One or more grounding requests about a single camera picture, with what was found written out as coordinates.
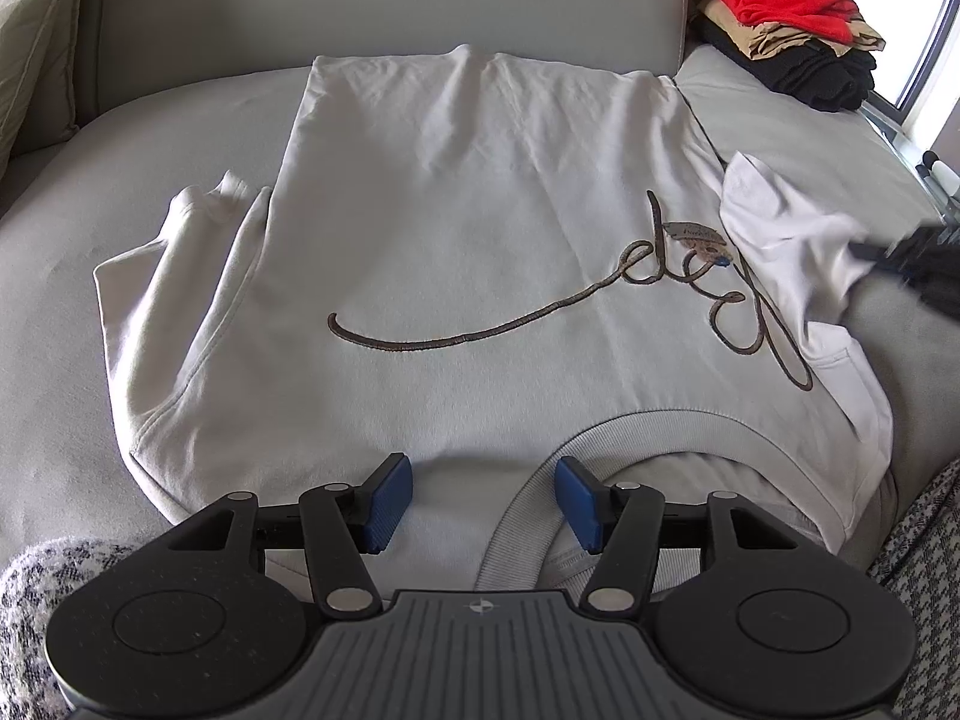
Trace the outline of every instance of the crosshair logo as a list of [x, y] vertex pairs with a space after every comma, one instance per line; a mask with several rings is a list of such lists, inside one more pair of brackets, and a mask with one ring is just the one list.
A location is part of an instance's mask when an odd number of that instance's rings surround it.
[[492, 601], [488, 601], [486, 598], [480, 598], [474, 601], [472, 604], [469, 604], [467, 608], [482, 617], [484, 614], [489, 614], [491, 611], [493, 611], [496, 608], [496, 604]]

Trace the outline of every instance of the houndstooth fabric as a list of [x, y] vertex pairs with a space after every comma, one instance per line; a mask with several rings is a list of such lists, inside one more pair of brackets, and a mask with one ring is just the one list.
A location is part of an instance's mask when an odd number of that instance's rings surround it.
[[0, 577], [0, 720], [62, 720], [70, 709], [43, 654], [60, 601], [133, 547], [58, 539], [16, 557]]
[[[0, 577], [0, 720], [64, 720], [64, 698], [43, 656], [56, 605], [134, 547], [51, 541], [25, 552]], [[909, 608], [917, 659], [896, 703], [902, 720], [960, 718], [960, 460], [896, 525], [869, 575]]]

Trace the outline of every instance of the window frame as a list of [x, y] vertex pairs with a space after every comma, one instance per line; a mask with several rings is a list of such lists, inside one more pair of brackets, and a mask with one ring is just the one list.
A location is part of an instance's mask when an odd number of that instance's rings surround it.
[[882, 97], [877, 92], [871, 92], [867, 97], [867, 102], [888, 119], [892, 119], [897, 124], [903, 124], [909, 116], [911, 109], [920, 99], [923, 93], [923, 87], [930, 80], [930, 74], [937, 64], [937, 60], [947, 47], [950, 30], [954, 23], [957, 23], [957, 17], [960, 15], [960, 0], [944, 0], [940, 15], [937, 20], [937, 28], [930, 34], [923, 53], [917, 60], [913, 74], [910, 76], [909, 83], [901, 93], [896, 103], [891, 103], [887, 98]]

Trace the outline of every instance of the stack of folded clothes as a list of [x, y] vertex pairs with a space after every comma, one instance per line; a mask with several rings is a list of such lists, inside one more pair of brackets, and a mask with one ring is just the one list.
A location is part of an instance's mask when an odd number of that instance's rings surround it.
[[768, 89], [818, 111], [856, 111], [883, 38], [853, 0], [695, 0], [694, 32]]

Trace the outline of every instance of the window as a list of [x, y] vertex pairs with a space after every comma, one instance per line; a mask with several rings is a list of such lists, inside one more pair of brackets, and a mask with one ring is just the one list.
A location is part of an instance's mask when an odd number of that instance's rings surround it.
[[877, 57], [870, 103], [903, 124], [916, 103], [960, 10], [960, 0], [856, 0], [887, 41]]

